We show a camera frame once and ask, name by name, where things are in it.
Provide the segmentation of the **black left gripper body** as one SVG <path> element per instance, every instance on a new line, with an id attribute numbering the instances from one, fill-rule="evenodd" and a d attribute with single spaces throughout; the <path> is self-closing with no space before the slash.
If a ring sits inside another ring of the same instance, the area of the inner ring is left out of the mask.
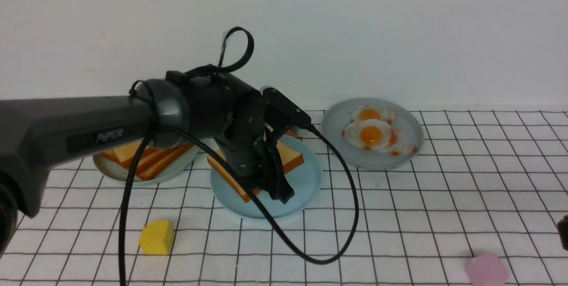
<path id="1" fill-rule="evenodd" d="M 267 111 L 263 98 L 250 96 L 239 103 L 221 134 L 213 137 L 242 189 L 261 189 L 261 145 L 277 143 L 265 126 Z"/>

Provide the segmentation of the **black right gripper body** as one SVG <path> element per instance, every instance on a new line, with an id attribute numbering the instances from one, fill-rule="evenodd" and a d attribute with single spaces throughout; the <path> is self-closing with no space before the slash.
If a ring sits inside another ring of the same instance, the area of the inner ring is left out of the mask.
<path id="1" fill-rule="evenodd" d="M 568 215 L 565 215 L 558 223 L 557 230 L 560 236 L 562 248 L 568 251 Z"/>

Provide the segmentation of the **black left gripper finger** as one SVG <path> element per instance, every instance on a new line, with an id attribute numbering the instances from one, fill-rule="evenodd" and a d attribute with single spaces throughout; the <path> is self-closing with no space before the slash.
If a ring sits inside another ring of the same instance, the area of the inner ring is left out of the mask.
<path id="1" fill-rule="evenodd" d="M 288 203 L 295 193 L 286 180 L 282 159 L 276 146 L 261 145 L 260 170 L 260 188 L 267 191 L 272 200 Z"/>

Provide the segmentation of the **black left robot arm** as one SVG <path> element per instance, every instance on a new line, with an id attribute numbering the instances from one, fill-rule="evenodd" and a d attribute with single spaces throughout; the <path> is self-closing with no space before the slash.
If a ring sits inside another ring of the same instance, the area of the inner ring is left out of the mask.
<path id="1" fill-rule="evenodd" d="M 140 82 L 128 96 L 3 100 L 1 113 L 1 250 L 16 231 L 18 212 L 39 213 L 51 169 L 136 142 L 159 129 L 155 149 L 213 138 L 227 163 L 250 189 L 288 202 L 264 94 L 232 74 L 169 71 Z"/>

